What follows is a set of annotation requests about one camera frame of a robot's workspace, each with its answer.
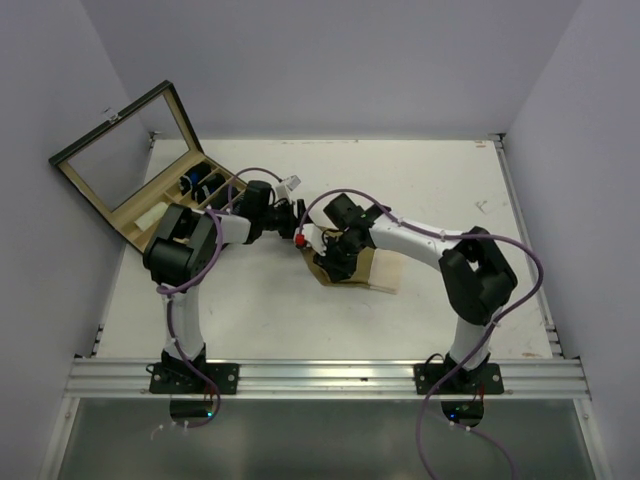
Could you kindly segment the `olive tan underwear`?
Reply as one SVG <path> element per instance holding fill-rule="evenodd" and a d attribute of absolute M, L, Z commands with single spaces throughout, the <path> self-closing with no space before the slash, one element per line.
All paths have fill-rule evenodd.
<path fill-rule="evenodd" d="M 339 236 L 342 232 L 329 227 L 318 226 L 325 230 L 326 236 Z M 401 254 L 381 249 L 365 248 L 357 257 L 357 268 L 350 279 L 330 280 L 326 272 L 319 267 L 320 254 L 311 248 L 299 248 L 302 258 L 313 277 L 325 287 L 361 288 L 388 294 L 397 294 L 403 276 L 405 259 Z"/>

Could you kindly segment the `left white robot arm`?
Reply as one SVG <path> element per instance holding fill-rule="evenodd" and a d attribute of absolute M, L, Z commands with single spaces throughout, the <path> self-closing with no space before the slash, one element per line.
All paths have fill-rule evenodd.
<path fill-rule="evenodd" d="M 161 217 L 143 254 L 143 265 L 163 297 L 167 342 L 152 382 L 201 390 L 211 378 L 199 320 L 199 285 L 224 246 L 249 245 L 265 231 L 291 239 L 305 211 L 290 194 L 300 184 L 289 176 L 276 185 L 252 180 L 237 197 L 215 199 L 205 210 L 172 204 Z"/>

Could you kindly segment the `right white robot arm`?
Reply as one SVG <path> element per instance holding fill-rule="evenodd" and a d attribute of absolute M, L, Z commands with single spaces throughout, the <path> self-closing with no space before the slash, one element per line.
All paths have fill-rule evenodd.
<path fill-rule="evenodd" d="M 332 237 L 320 236 L 314 263 L 332 283 L 349 280 L 365 249 L 387 250 L 426 264 L 442 276 L 450 306 L 458 316 L 453 343 L 439 375 L 444 388 L 468 392 L 481 380 L 489 351 L 484 336 L 518 285 L 508 261 L 489 237 L 475 227 L 468 232 L 435 233 L 412 225 L 385 207 L 367 209 L 342 193 L 324 213 L 337 228 Z"/>

